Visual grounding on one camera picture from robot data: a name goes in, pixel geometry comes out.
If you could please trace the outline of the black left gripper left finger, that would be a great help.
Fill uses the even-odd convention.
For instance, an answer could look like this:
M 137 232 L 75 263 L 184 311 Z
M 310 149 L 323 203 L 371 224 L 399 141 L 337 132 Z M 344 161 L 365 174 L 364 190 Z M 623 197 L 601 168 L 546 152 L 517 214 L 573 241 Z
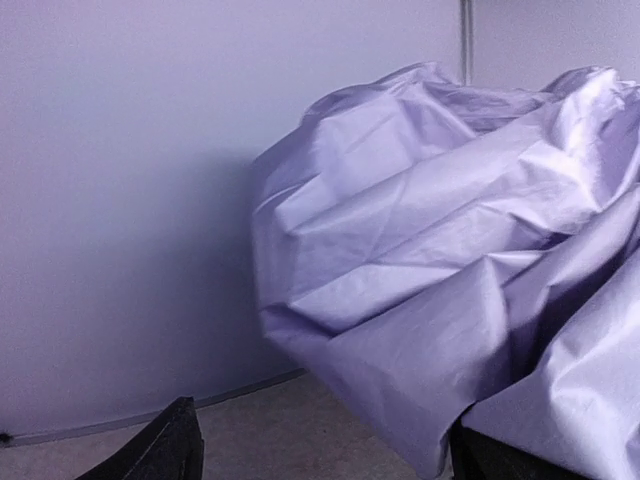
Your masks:
M 78 480 L 200 480 L 204 440 L 194 399 L 179 397 Z

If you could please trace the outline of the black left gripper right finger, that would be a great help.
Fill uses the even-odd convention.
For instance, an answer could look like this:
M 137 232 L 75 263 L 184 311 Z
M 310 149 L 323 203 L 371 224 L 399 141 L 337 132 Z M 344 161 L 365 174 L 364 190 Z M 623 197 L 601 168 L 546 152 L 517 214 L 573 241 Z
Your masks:
M 585 477 L 464 427 L 450 432 L 455 480 L 585 480 Z

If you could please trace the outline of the lilac folding umbrella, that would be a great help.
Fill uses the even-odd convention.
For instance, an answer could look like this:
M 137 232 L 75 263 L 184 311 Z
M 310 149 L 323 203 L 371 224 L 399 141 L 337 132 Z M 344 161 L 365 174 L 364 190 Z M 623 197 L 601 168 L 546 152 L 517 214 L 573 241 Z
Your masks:
M 265 335 L 427 479 L 455 423 L 639 475 L 639 86 L 434 63 L 336 91 L 253 165 Z

